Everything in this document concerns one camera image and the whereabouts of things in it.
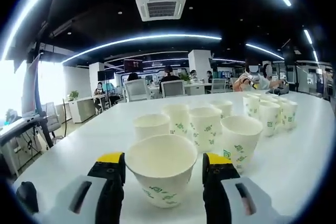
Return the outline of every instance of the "black ceiling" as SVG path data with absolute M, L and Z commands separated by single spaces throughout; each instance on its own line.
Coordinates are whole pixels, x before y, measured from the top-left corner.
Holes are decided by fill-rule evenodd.
M 290 1 L 292 6 L 288 7 L 282 0 L 187 0 L 180 20 L 143 22 L 135 0 L 49 0 L 48 4 L 38 6 L 44 10 L 41 13 L 48 14 L 39 20 L 46 20 L 48 24 L 41 42 L 82 52 L 108 42 L 153 34 L 222 37 L 221 41 L 170 38 L 127 42 L 90 52 L 66 63 L 72 66 L 107 61 L 106 58 L 113 57 L 192 49 L 211 50 L 218 58 L 233 60 L 244 60 L 248 55 L 260 60 L 276 60 L 271 55 L 246 49 L 245 43 L 281 54 L 277 50 L 288 39 L 301 52 L 301 55 L 296 55 L 297 59 L 313 60 L 311 46 L 303 33 L 303 29 L 309 29 L 319 59 L 328 61 L 325 24 L 320 21 L 319 13 L 311 10 L 317 5 L 307 0 Z M 144 59 L 163 58 L 175 58 L 175 55 L 157 54 Z M 52 60 L 64 59 L 66 57 L 59 56 Z

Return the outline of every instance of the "white table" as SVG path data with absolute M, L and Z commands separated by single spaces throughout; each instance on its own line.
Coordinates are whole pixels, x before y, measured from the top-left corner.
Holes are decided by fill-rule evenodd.
M 241 92 L 174 97 L 120 103 L 69 134 L 34 162 L 14 183 L 31 181 L 37 189 L 40 211 L 54 205 L 57 193 L 80 174 L 87 174 L 104 153 L 126 152 L 134 142 L 132 120 L 160 112 L 168 103 L 191 107 L 211 100 L 230 100 L 234 114 L 243 113 Z M 302 93 L 284 97 L 299 103 L 297 127 L 292 132 L 261 138 L 245 176 L 272 198 L 283 215 L 298 213 L 320 183 L 333 149 L 334 115 L 330 103 Z M 185 201 L 174 209 L 159 209 L 145 200 L 141 187 L 127 169 L 121 223 L 206 223 L 203 202 L 202 159 L 196 162 Z

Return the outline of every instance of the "ceiling vent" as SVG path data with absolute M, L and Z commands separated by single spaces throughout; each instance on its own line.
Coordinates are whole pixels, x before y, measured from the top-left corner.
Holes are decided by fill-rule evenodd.
M 186 0 L 135 0 L 142 21 L 180 19 Z

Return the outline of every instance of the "office chair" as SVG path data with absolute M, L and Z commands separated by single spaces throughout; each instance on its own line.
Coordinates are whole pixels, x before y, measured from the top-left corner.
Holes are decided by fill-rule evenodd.
M 225 79 L 212 79 L 211 94 L 225 92 Z
M 161 82 L 161 88 L 163 98 L 186 95 L 183 80 Z
M 125 89 L 129 102 L 149 100 L 151 98 L 145 79 L 127 81 L 125 82 Z

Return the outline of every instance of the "white chair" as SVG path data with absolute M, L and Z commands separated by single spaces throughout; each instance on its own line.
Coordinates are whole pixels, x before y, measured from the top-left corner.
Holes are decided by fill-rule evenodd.
M 41 107 L 42 110 L 46 112 L 48 132 L 52 134 L 53 142 L 56 143 L 56 140 L 62 139 L 63 137 L 56 137 L 54 133 L 55 130 L 61 128 L 61 123 L 59 122 L 54 103 L 48 102 L 43 104 Z
M 211 93 L 224 93 L 225 79 L 212 79 Z
M 161 82 L 162 97 L 177 97 L 185 95 L 184 80 Z
M 145 79 L 127 81 L 125 82 L 125 89 L 129 102 L 149 100 L 151 98 Z

